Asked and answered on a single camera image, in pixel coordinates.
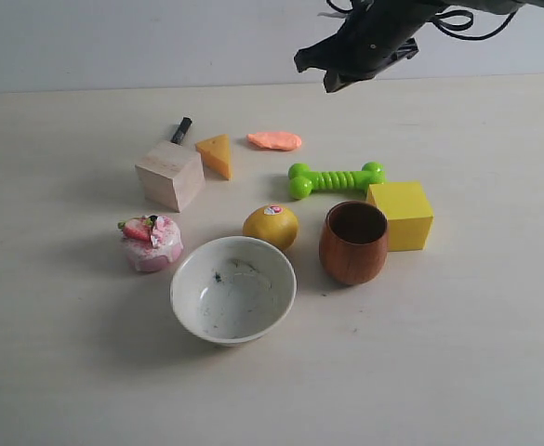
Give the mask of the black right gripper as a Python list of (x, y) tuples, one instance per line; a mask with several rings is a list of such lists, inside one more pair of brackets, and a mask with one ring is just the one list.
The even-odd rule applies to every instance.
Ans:
[(337, 93), (415, 57), (414, 34), (443, 10), (441, 1), (362, 1), (338, 30), (338, 40), (300, 48), (294, 65), (298, 73), (325, 71), (325, 92)]

